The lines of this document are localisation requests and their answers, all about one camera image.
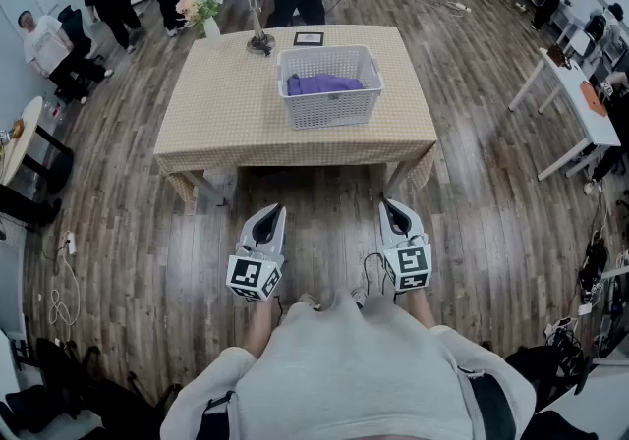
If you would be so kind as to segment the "beige checkered tablecloth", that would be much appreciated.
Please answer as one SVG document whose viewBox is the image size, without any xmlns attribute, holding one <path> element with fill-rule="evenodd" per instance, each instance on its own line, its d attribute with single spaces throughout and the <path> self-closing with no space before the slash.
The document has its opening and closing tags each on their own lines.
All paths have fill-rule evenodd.
<svg viewBox="0 0 629 440">
<path fill-rule="evenodd" d="M 245 48 L 249 31 L 226 34 L 212 49 L 194 42 L 171 95 L 153 156 L 186 203 L 205 179 L 191 173 L 243 166 L 340 166 L 396 163 L 385 193 L 404 179 L 428 181 L 437 135 L 429 107 L 397 27 L 315 26 L 325 47 L 364 45 L 383 90 L 363 125 L 295 131 L 278 90 L 278 56 L 293 46 L 298 27 L 273 28 L 268 57 Z"/>
</svg>

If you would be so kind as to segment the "person's left forearm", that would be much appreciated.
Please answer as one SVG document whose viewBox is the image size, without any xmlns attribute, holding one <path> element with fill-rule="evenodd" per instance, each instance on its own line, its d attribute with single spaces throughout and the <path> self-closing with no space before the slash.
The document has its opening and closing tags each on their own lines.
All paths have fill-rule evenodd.
<svg viewBox="0 0 629 440">
<path fill-rule="evenodd" d="M 244 349 L 254 358 L 263 354 L 273 331 L 272 300 L 256 302 L 247 329 Z"/>
</svg>

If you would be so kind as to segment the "person's grey shirt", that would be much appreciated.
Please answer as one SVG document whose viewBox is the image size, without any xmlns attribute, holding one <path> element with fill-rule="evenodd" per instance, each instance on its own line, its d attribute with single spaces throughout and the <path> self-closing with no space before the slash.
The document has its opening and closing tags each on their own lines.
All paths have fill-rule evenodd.
<svg viewBox="0 0 629 440">
<path fill-rule="evenodd" d="M 160 440 L 520 440 L 529 381 L 381 295 L 296 302 L 259 359 L 230 347 L 179 393 Z"/>
</svg>

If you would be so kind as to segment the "purple hooded garment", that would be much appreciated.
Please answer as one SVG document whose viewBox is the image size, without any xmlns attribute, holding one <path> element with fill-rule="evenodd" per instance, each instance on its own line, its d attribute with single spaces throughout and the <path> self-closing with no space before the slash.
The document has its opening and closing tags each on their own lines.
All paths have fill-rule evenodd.
<svg viewBox="0 0 629 440">
<path fill-rule="evenodd" d="M 294 74 L 287 80 L 287 90 L 290 96 L 362 89 L 364 86 L 357 79 L 341 78 L 328 74 L 304 78 Z"/>
</svg>

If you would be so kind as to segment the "black office chair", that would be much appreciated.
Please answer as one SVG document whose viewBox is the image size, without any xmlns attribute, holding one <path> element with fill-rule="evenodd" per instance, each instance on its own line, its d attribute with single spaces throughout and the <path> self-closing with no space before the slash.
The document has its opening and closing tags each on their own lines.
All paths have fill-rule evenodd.
<svg viewBox="0 0 629 440">
<path fill-rule="evenodd" d="M 91 356 L 100 355 L 100 349 L 89 347 L 79 360 L 75 347 L 75 343 L 61 347 L 43 338 L 36 340 L 31 362 L 42 382 L 0 398 L 0 419 L 11 432 L 40 433 L 63 414 L 76 420 L 88 411 L 100 418 L 102 426 L 81 440 L 159 440 L 164 404 L 154 407 L 138 389 L 92 376 L 88 363 Z"/>
</svg>

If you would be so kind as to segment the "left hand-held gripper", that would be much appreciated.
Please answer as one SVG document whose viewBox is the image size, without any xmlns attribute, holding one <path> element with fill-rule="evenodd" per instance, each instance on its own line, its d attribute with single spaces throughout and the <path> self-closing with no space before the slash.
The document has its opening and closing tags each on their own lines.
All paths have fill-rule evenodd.
<svg viewBox="0 0 629 440">
<path fill-rule="evenodd" d="M 245 222 L 226 275 L 226 286 L 235 295 L 249 302 L 272 297 L 283 277 L 286 217 L 283 205 L 271 204 Z"/>
</svg>

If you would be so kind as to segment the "white plastic laundry basket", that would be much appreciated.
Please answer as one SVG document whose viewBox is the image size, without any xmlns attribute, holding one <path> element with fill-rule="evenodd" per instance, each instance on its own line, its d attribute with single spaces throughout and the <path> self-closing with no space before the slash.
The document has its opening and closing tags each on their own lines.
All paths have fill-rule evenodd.
<svg viewBox="0 0 629 440">
<path fill-rule="evenodd" d="M 290 96 L 287 80 L 294 74 L 302 78 L 328 74 L 357 79 L 364 89 Z M 277 56 L 277 86 L 291 127 L 311 130 L 368 122 L 383 91 L 383 80 L 365 45 L 301 47 Z"/>
</svg>

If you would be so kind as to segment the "person's right forearm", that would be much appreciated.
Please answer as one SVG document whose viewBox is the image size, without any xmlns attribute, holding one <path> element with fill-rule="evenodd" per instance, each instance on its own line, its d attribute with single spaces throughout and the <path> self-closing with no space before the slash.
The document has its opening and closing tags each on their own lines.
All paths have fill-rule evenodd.
<svg viewBox="0 0 629 440">
<path fill-rule="evenodd" d="M 418 320 L 427 329 L 431 329 L 436 326 L 425 289 L 412 290 L 405 294 L 405 298 L 407 310 L 411 316 Z"/>
</svg>

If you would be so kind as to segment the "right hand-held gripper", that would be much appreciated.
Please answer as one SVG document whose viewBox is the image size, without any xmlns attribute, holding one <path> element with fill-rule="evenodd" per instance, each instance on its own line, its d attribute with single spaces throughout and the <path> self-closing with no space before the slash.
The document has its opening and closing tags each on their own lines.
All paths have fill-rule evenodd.
<svg viewBox="0 0 629 440">
<path fill-rule="evenodd" d="M 429 285 L 432 253 L 419 215 L 391 198 L 379 203 L 380 233 L 385 269 L 395 292 L 410 292 Z M 399 243 L 400 237 L 409 238 Z"/>
</svg>

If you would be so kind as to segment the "white vase with flowers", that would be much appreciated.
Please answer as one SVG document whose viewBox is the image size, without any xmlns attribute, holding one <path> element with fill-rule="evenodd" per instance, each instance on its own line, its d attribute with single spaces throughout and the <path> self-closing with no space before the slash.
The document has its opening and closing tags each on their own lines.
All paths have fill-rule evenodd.
<svg viewBox="0 0 629 440">
<path fill-rule="evenodd" d="M 201 28 L 212 49 L 221 45 L 221 32 L 216 22 L 224 0 L 179 0 L 176 12 L 183 17 L 188 28 Z"/>
</svg>

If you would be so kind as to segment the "round wooden side table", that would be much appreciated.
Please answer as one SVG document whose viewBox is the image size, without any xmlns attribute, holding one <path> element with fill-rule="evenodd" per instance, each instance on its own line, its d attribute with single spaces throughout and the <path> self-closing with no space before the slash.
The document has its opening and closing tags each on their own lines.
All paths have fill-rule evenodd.
<svg viewBox="0 0 629 440">
<path fill-rule="evenodd" d="M 6 143 L 0 140 L 0 185 L 8 187 L 19 168 L 24 166 L 45 181 L 49 194 L 59 193 L 66 186 L 74 166 L 74 151 L 39 125 L 43 105 L 41 96 L 34 98 L 24 109 L 21 118 L 14 123 L 14 130 L 18 130 L 19 134 L 12 136 Z M 58 151 L 49 167 L 28 155 L 35 135 Z"/>
</svg>

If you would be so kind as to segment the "white desk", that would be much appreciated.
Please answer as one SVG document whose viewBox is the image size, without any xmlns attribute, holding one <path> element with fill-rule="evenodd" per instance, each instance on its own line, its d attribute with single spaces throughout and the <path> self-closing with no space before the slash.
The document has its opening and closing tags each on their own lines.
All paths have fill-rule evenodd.
<svg viewBox="0 0 629 440">
<path fill-rule="evenodd" d="M 602 105 L 594 104 L 594 92 L 584 91 L 586 85 L 590 83 L 586 80 L 579 64 L 570 60 L 568 66 L 558 66 L 548 56 L 547 49 L 540 47 L 539 52 L 538 64 L 509 103 L 508 110 L 513 112 L 519 106 L 542 70 L 548 69 L 554 74 L 558 87 L 545 99 L 538 109 L 538 113 L 541 114 L 559 94 L 563 93 L 567 96 L 568 103 L 584 133 L 584 137 L 572 148 L 537 174 L 537 179 L 541 182 L 573 161 L 590 144 L 595 149 L 575 166 L 568 169 L 564 174 L 566 178 L 570 178 L 589 167 L 596 159 L 602 157 L 610 147 L 619 147 L 621 143 L 608 115 L 602 111 Z"/>
</svg>

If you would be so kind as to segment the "silver desk lamp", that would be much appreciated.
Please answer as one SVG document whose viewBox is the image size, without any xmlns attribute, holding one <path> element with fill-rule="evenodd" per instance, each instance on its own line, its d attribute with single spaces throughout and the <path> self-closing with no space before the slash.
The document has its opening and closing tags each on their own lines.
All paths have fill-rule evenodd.
<svg viewBox="0 0 629 440">
<path fill-rule="evenodd" d="M 275 39 L 272 35 L 266 34 L 260 24 L 258 18 L 258 4 L 257 0 L 244 0 L 248 3 L 249 11 L 253 16 L 254 35 L 247 42 L 247 51 L 252 54 L 260 54 L 268 57 L 274 46 Z"/>
</svg>

